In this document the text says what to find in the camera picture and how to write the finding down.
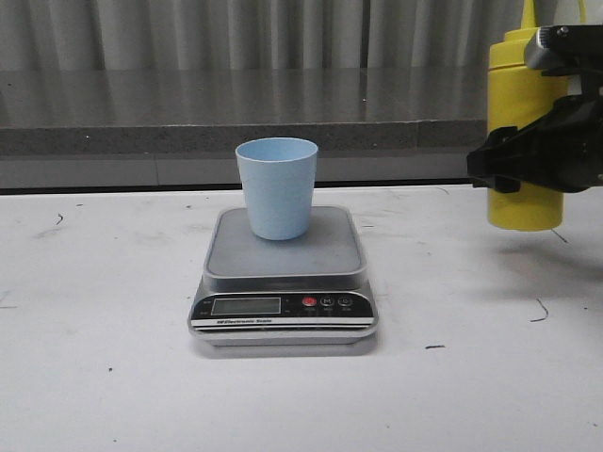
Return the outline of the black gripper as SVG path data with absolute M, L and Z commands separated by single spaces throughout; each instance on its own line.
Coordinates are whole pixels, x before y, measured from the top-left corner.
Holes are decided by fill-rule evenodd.
M 500 127 L 466 159 L 472 179 L 501 193 L 530 183 L 563 193 L 602 185 L 602 26 L 561 24 L 537 29 L 524 52 L 543 76 L 576 76 L 580 93 L 519 129 Z

